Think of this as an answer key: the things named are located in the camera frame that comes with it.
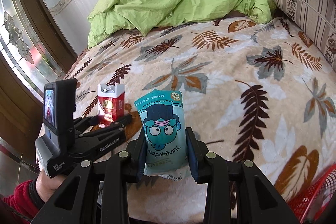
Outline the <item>red left sleeve forearm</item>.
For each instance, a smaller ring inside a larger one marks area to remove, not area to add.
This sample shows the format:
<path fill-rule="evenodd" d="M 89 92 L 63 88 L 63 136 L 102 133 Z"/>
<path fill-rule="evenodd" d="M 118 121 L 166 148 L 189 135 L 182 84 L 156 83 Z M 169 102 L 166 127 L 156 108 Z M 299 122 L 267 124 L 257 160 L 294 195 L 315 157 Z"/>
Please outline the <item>red left sleeve forearm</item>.
<path fill-rule="evenodd" d="M 30 223 L 45 202 L 37 192 L 35 180 L 19 184 L 14 194 L 1 197 L 1 223 Z"/>

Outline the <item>left hand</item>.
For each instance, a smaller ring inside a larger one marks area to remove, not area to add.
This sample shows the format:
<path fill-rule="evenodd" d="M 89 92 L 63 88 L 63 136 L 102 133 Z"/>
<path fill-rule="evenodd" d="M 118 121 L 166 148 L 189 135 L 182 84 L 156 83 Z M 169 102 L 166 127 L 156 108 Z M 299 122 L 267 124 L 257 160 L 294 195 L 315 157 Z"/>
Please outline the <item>left hand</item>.
<path fill-rule="evenodd" d="M 65 179 L 66 176 L 63 175 L 57 175 L 54 178 L 50 178 L 46 175 L 45 171 L 42 170 L 35 183 L 37 193 L 42 201 L 47 202 Z"/>

